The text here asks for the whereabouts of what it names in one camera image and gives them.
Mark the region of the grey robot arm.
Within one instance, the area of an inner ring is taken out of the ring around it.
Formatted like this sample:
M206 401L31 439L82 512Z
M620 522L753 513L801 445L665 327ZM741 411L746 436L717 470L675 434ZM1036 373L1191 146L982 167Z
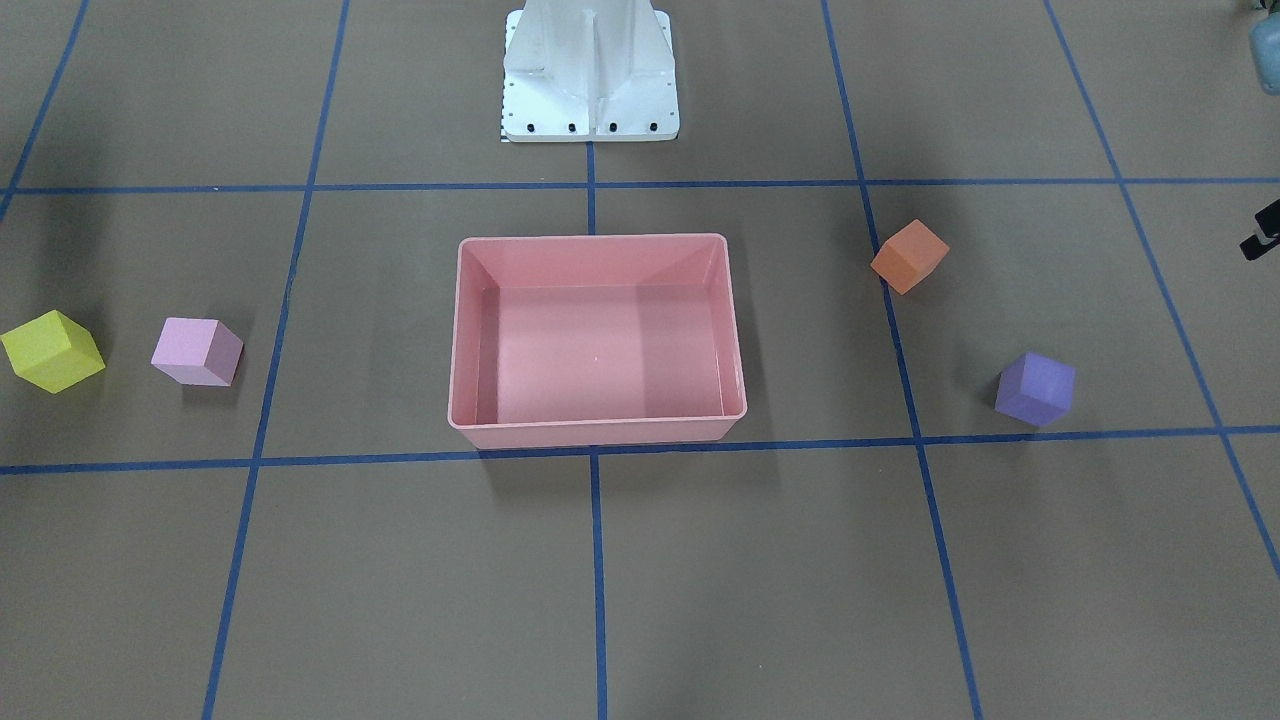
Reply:
M1279 95L1279 5L1277 1L1251 1L1253 12L1266 15L1251 28L1249 46L1260 87L1268 96ZM1254 233L1240 242L1247 261L1261 259L1277 247L1279 200L1254 214Z

